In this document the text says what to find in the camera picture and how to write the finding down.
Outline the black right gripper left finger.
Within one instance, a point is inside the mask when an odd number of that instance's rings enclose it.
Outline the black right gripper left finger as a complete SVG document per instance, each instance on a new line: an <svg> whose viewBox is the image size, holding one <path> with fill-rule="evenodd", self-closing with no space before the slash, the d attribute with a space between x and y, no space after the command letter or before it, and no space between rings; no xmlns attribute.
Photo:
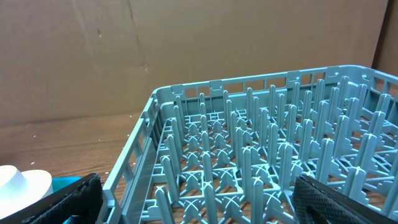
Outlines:
<svg viewBox="0 0 398 224"><path fill-rule="evenodd" d="M1 223L96 223L102 204L103 190L100 176L91 173L27 208L3 218Z"/></svg>

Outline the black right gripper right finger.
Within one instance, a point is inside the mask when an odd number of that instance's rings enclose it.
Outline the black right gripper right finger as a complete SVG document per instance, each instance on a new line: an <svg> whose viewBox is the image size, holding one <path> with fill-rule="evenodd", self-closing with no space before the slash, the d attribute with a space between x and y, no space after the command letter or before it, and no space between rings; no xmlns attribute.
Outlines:
<svg viewBox="0 0 398 224"><path fill-rule="evenodd" d="M296 178L293 206L300 224L397 224L397 221L307 175Z"/></svg>

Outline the white upside-down cup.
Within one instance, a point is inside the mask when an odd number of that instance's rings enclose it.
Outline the white upside-down cup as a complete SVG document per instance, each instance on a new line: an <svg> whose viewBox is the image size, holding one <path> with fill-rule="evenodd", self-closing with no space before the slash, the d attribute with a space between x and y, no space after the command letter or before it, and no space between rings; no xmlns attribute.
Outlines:
<svg viewBox="0 0 398 224"><path fill-rule="evenodd" d="M27 188L24 175L14 166L1 166L1 200L17 197Z"/></svg>

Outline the grey dish rack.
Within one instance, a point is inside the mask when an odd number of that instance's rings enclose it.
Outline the grey dish rack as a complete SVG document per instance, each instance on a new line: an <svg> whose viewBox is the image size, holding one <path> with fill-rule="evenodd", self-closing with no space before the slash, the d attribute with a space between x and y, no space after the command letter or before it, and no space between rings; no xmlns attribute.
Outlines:
<svg viewBox="0 0 398 224"><path fill-rule="evenodd" d="M296 223L307 175L397 218L397 77L359 65L154 90L98 223Z"/></svg>

